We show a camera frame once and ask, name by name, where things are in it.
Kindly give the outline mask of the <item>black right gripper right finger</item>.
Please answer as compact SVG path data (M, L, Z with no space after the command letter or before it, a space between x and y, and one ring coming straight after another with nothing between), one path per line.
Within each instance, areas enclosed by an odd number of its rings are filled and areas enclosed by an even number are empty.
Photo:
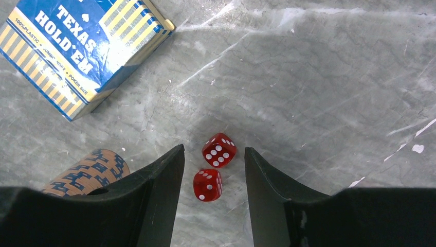
M329 196L244 155L255 246L435 246L435 189L347 188Z

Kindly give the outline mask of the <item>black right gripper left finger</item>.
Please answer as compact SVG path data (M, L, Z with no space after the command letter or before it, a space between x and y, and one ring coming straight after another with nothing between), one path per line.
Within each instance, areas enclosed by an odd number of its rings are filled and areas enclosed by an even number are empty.
M1 188L1 246L169 246L184 146L87 195Z

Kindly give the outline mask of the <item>red die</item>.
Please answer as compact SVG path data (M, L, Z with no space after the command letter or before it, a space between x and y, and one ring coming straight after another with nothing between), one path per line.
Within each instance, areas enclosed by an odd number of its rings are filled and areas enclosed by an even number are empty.
M223 192L221 174L216 169L202 169L193 178L196 198L202 202L217 200Z
M203 158L213 168L222 168L228 165L236 153L235 143L222 132L213 135L202 148Z

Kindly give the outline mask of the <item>Texas Hold'em card box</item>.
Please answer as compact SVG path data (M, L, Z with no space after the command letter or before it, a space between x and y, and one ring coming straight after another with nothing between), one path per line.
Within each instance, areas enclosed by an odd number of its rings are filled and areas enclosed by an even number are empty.
M1 53L69 121L94 110L174 31L151 1L19 1Z

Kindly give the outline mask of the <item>orange blue chip stack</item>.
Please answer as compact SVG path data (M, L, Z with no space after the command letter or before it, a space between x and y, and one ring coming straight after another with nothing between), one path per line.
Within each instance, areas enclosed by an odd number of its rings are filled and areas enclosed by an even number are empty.
M41 192L69 197L87 195L130 175L126 161L107 149L96 149L44 185Z

